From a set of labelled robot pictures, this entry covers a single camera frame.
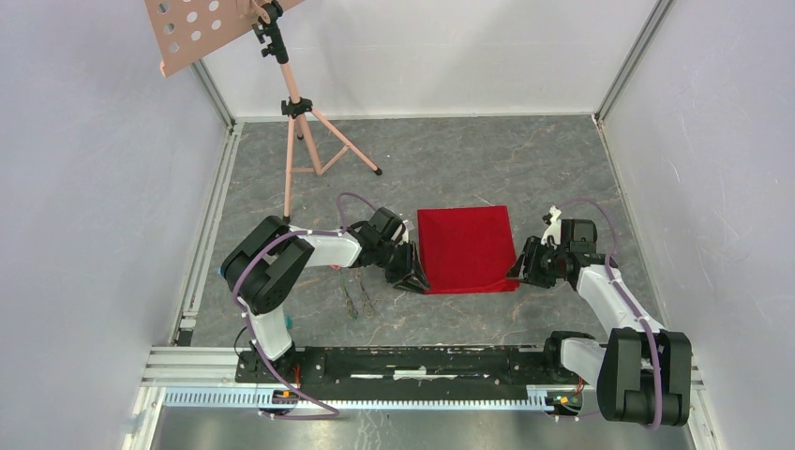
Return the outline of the red cloth napkin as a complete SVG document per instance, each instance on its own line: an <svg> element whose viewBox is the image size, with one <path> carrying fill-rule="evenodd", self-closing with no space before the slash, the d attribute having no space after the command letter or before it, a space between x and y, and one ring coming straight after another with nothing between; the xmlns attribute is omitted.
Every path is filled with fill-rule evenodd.
<svg viewBox="0 0 795 450"><path fill-rule="evenodd" d="M517 260L505 205L417 211L425 294L509 293L507 277Z"/></svg>

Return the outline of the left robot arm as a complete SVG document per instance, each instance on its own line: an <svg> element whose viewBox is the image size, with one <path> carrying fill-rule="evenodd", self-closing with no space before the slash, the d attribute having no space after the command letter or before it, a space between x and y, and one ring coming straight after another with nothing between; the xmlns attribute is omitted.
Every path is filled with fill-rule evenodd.
<svg viewBox="0 0 795 450"><path fill-rule="evenodd" d="M219 273L252 334L261 373L277 383L293 374L293 339L282 304L305 269L371 265L381 268L386 282L398 290L430 289L407 222L384 207L368 220L332 231L304 229L269 216L250 232Z"/></svg>

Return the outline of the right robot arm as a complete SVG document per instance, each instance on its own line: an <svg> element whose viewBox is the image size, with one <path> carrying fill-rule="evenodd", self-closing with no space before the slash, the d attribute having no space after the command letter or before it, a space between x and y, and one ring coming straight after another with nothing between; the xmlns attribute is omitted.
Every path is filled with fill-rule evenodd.
<svg viewBox="0 0 795 450"><path fill-rule="evenodd" d="M612 255L598 252L593 221L561 218L557 209L543 220L544 233L526 240L507 276L547 289L567 282L607 333L605 345L587 333L552 333L541 358L544 375L564 383L576 374L594 388L608 421L684 426L690 415L690 339L667 330L639 303Z"/></svg>

